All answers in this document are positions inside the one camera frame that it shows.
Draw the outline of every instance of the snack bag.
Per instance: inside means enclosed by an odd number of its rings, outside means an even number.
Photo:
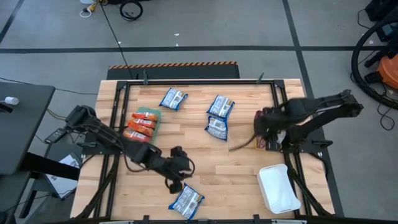
[[[228,137],[228,125],[225,119],[216,118],[213,116],[209,116],[208,118],[208,126],[205,128],[205,131],[209,132],[212,136],[225,140]]]
[[[156,127],[156,122],[154,122],[154,121],[147,121],[147,120],[144,120],[144,119],[130,119],[130,120],[127,122],[127,126],[129,126],[129,127],[131,128],[131,126],[132,126],[134,123],[139,124],[139,125],[142,125],[142,126],[145,126],[145,127],[148,127],[148,128],[152,128],[152,129],[155,129],[155,127]]]
[[[170,88],[159,106],[165,106],[177,111],[180,108],[180,103],[182,100],[185,100],[187,96],[188,94],[183,94],[181,91]]]
[[[131,115],[133,118],[145,119],[148,121],[157,121],[157,115],[150,112],[135,112]]]
[[[131,128],[126,128],[123,131],[123,135],[129,139],[132,140],[138,140],[138,141],[144,141],[144,142],[150,142],[150,137],[147,137],[141,133],[138,133],[137,131],[134,131]]]
[[[234,104],[229,98],[217,95],[207,113],[227,119]]]
[[[184,189],[177,196],[174,203],[169,205],[169,209],[178,211],[186,219],[190,220],[197,212],[203,199],[205,199],[205,196],[199,194],[184,183]]]
[[[129,124],[129,128],[131,128],[139,133],[145,134],[146,136],[149,136],[149,137],[152,137],[152,135],[154,134],[154,130],[152,128],[147,128],[145,126],[142,126],[142,125],[134,123],[134,122]]]

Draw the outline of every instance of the concrete floor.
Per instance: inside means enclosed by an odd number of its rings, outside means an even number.
[[[122,47],[190,46],[354,46],[365,28],[356,23],[357,12],[370,0],[152,0],[143,2],[144,14],[136,22],[122,20],[117,6],[105,10]],[[96,92],[110,65],[122,65],[120,53],[9,54],[4,49],[71,49],[117,47],[99,7],[90,18],[78,14],[78,0],[2,0],[0,29],[15,6],[21,4],[4,38],[0,39],[0,77],[53,85],[69,90]],[[285,13],[290,6],[298,42],[290,33]],[[365,13],[361,22],[371,26]],[[380,45],[371,37],[372,45]],[[130,64],[206,62],[235,60],[241,78],[301,78],[307,94],[315,97],[352,89],[365,107],[355,119],[340,119],[324,127],[338,191],[346,217],[398,220],[397,170],[398,128],[385,131],[376,112],[378,103],[349,80],[351,52],[303,51],[307,74],[291,50],[206,50],[126,52]],[[50,109],[63,116],[75,105],[95,105],[95,96],[56,92]],[[389,113],[398,119],[398,112]],[[37,132],[45,138],[62,125],[46,115]],[[34,140],[30,151],[43,154],[45,147]],[[68,217],[73,199],[45,199],[29,223]]]

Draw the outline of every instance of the wooden table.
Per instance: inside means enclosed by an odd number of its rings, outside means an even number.
[[[288,98],[304,96],[299,79],[284,81]],[[95,110],[97,117],[105,124],[109,124],[116,82],[102,81],[99,88]],[[189,94],[177,112],[159,107],[170,87]],[[204,131],[208,117],[206,111],[217,94],[227,96],[236,103],[228,118],[228,142]],[[123,93],[119,100],[119,112],[122,102]],[[255,149],[254,143],[228,152],[228,148],[251,137],[254,113],[272,105],[271,88],[265,85],[139,85],[132,86],[130,90],[127,119],[140,106],[161,110],[162,123],[155,145],[165,157],[170,155],[172,147],[182,146],[196,164],[195,175],[186,183],[206,199],[199,206],[195,219],[252,219],[253,214],[259,214],[260,218],[293,218],[293,212],[274,215],[265,208],[256,179],[260,168],[283,164],[282,154]],[[308,188],[324,208],[333,213],[323,164],[306,154],[301,155],[301,160]],[[71,217],[78,215],[96,192],[102,161],[103,156],[95,156],[82,168]],[[132,162],[129,163],[132,168],[137,168]],[[302,201],[298,188],[297,195]],[[123,159],[120,159],[111,219],[142,220],[144,215],[150,215],[151,220],[183,219],[178,212],[168,210],[176,196],[168,193],[162,176],[152,171],[129,172]],[[108,192],[105,192],[100,215],[105,214],[107,199]]]

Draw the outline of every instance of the white object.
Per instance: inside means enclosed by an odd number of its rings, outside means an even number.
[[[88,11],[88,16],[84,16],[83,15],[83,13],[85,13],[83,10],[80,12],[80,17],[83,17],[83,18],[89,18],[90,16],[91,16],[91,10],[87,7],[87,11]]]
[[[272,213],[280,214],[301,207],[287,177],[287,166],[279,164],[262,168],[257,174],[264,203]]]
[[[80,0],[82,4],[93,4],[94,0]]]
[[[71,155],[67,155],[60,161],[60,163],[79,168],[79,163]],[[46,174],[46,176],[61,199],[68,196],[73,191],[73,189],[77,187],[77,180],[71,180],[49,174]]]
[[[9,105],[17,105],[19,103],[19,100],[16,97],[8,96],[8,97],[6,97],[4,102],[6,102]]]

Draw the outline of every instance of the orange package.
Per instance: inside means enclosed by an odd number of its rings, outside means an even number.
[[[157,115],[150,112],[137,112],[131,115],[133,118],[146,119],[148,121],[157,121]]]
[[[150,142],[150,137],[145,136],[141,133],[138,133],[137,131],[134,131],[131,128],[126,128],[123,131],[123,135],[129,139],[132,140],[138,140],[138,141],[144,141],[144,142]]]
[[[129,126],[131,128],[132,124],[134,124],[134,123],[142,125],[142,126],[145,126],[145,127],[148,127],[148,128],[152,128],[152,129],[155,129],[155,127],[156,127],[156,122],[147,121],[147,120],[144,120],[144,119],[130,119],[127,122],[127,126]]]
[[[145,126],[139,125],[134,122],[129,124],[129,128],[131,128],[139,133],[145,134],[146,136],[149,136],[149,137],[152,137],[152,135],[154,135],[154,130],[152,128],[147,128]]]

